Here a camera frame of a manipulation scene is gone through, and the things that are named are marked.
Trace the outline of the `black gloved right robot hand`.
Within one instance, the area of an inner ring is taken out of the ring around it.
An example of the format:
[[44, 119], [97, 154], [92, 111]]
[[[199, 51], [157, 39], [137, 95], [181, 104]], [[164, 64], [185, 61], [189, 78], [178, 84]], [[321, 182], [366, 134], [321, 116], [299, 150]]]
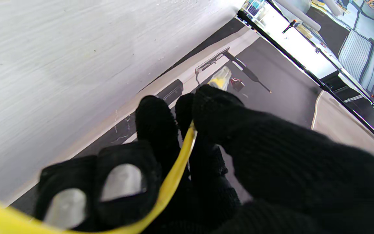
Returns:
[[46, 167], [34, 217], [98, 232], [144, 216], [190, 123], [198, 135], [178, 189], [144, 234], [374, 234], [374, 156], [204, 85], [175, 115], [148, 95], [136, 142]]

